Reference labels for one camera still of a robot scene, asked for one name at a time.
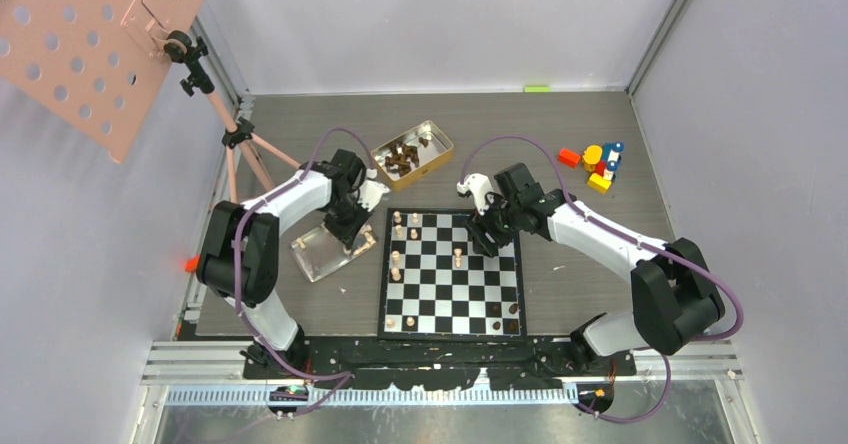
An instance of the yellow cylinder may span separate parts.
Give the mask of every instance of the yellow cylinder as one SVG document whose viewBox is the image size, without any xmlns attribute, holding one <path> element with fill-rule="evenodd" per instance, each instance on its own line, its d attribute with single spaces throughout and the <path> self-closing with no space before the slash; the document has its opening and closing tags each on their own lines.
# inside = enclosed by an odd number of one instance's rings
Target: yellow cylinder
<svg viewBox="0 0 848 444">
<path fill-rule="evenodd" d="M 601 155 L 604 150 L 601 146 L 592 145 L 586 148 L 583 152 L 583 169 L 589 172 L 595 172 L 595 167 L 601 162 Z"/>
</svg>

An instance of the chessboard frame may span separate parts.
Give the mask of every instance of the chessboard frame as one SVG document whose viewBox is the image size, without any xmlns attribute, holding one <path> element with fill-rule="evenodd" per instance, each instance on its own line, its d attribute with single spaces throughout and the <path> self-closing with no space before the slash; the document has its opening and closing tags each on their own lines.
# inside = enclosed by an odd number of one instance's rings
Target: chessboard frame
<svg viewBox="0 0 848 444">
<path fill-rule="evenodd" d="M 440 333 L 406 333 L 406 332 L 386 332 L 383 324 L 386 320 L 386 299 L 389 284 L 389 271 L 391 262 L 391 249 L 394 239 L 394 213 L 398 211 L 401 214 L 449 214 L 449 215 L 467 215 L 472 216 L 475 212 L 473 209 L 456 209 L 456 208 L 409 208 L 409 207 L 391 207 L 386 209 L 386 230 L 383 235 L 383 265 L 382 275 L 380 278 L 380 299 L 379 299 L 379 315 L 377 321 L 377 337 L 380 339 L 391 340 L 407 340 L 407 341 L 442 341 L 442 342 L 516 342 L 526 340 L 529 333 L 527 332 L 527 308 L 524 301 L 524 270 L 521 260 L 521 245 L 518 236 L 513 239 L 515 253 L 515 280 L 516 289 L 518 291 L 518 323 L 520 332 L 517 335 L 475 335 L 475 334 L 440 334 Z"/>
</svg>

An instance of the black and white checkered board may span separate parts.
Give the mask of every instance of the black and white checkered board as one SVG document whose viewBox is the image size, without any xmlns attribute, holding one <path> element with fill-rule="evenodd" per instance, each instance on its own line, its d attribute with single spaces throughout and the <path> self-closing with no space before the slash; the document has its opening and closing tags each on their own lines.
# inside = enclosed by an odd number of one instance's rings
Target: black and white checkered board
<svg viewBox="0 0 848 444">
<path fill-rule="evenodd" d="M 401 237 L 395 211 L 401 213 Z M 379 337 L 491 341 L 527 335 L 518 239 L 498 257 L 477 254 L 464 227 L 470 216 L 469 210 L 453 209 L 387 211 Z M 410 238 L 411 229 L 417 239 Z M 460 267 L 454 261 L 457 248 Z M 400 253 L 399 262 L 392 251 Z M 398 281 L 392 279 L 393 267 L 400 270 Z"/>
</svg>

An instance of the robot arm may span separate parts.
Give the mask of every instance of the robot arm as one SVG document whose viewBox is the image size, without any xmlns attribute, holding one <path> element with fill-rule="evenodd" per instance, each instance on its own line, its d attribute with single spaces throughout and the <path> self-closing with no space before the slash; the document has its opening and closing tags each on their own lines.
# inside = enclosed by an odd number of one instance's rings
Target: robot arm
<svg viewBox="0 0 848 444">
<path fill-rule="evenodd" d="M 579 350 L 575 356 L 578 364 L 639 347 L 674 354 L 724 315 L 724 304 L 713 283 L 610 234 L 587 216 L 706 269 L 700 250 L 691 241 L 666 243 L 641 236 L 593 213 L 571 196 L 584 216 L 567 203 L 561 189 L 545 193 L 524 164 L 494 177 L 500 193 L 480 174 L 471 174 L 457 184 L 461 196 L 474 198 L 475 213 L 466 227 L 475 252 L 493 257 L 525 231 L 579 250 L 631 285 L 632 313 L 602 314 L 571 334 Z"/>
<path fill-rule="evenodd" d="M 319 210 L 326 213 L 327 230 L 350 249 L 383 194 L 389 192 L 373 180 L 376 173 L 366 170 L 356 154 L 341 149 L 330 162 L 316 163 L 308 174 L 303 173 L 297 171 L 281 186 L 242 204 L 219 202 L 209 218 L 196 271 L 200 282 L 235 305 L 232 242 L 239 220 L 247 209 L 265 202 L 269 194 L 300 181 L 249 218 L 241 249 L 244 313 L 277 351 L 289 349 L 298 333 L 302 334 L 274 292 L 280 237 L 294 223 Z"/>
</svg>

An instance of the metal tin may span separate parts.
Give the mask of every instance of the metal tin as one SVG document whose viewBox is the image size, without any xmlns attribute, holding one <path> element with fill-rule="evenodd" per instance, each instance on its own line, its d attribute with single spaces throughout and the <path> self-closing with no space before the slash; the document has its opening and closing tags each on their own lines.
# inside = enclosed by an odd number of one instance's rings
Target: metal tin
<svg viewBox="0 0 848 444">
<path fill-rule="evenodd" d="M 418 148 L 418 165 L 412 165 L 412 170 L 405 175 L 386 166 L 386 158 L 391 156 L 392 146 L 398 142 Z M 424 121 L 374 149 L 371 156 L 377 162 L 377 167 L 388 181 L 389 187 L 393 191 L 399 191 L 450 161 L 453 158 L 453 142 L 433 121 Z"/>
</svg>

